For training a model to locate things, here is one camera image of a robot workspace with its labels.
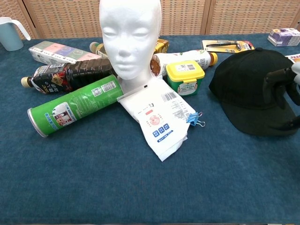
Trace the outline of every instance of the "yellow-lidded container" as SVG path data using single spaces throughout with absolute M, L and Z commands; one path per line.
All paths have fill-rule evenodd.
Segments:
M 194 60 L 170 63 L 166 66 L 168 84 L 181 96 L 197 94 L 205 72 Z

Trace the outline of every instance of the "red stamp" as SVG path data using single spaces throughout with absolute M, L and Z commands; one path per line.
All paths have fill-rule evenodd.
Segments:
M 152 125 L 157 125 L 157 124 L 159 124 L 159 122 L 160 122 L 160 119 L 159 119 L 158 116 L 151 116 L 150 117 L 150 123 Z

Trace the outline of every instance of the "table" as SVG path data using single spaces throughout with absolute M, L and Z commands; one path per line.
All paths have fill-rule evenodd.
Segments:
M 169 53 L 200 49 L 202 39 L 300 53 L 299 46 L 273 46 L 267 36 L 161 38 L 170 41 Z M 0 47 L 0 224 L 300 223 L 300 133 L 256 137 L 229 122 L 208 85 L 230 54 L 219 53 L 198 94 L 184 98 L 203 112 L 206 126 L 190 127 L 188 139 L 161 162 L 119 103 L 47 138 L 35 131 L 27 109 L 63 95 L 21 86 L 43 65 L 28 51 L 41 41 L 24 41 L 15 52 Z M 50 41 L 89 51 L 102 39 Z

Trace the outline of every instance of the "green cylindrical can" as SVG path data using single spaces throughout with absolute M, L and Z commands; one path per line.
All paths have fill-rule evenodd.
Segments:
M 28 109 L 29 119 L 42 136 L 49 134 L 117 101 L 122 89 L 114 75 L 91 83 L 55 100 Z

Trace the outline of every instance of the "blue binder clip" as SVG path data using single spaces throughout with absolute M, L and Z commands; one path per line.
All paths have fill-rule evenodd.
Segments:
M 189 116 L 188 116 L 188 119 L 187 119 L 187 123 L 190 123 L 192 126 L 196 126 L 197 124 L 200 125 L 201 127 L 204 127 L 205 126 L 205 122 L 203 121 L 199 121 L 198 118 L 200 116 L 202 116 L 202 112 L 200 113 L 191 113 Z

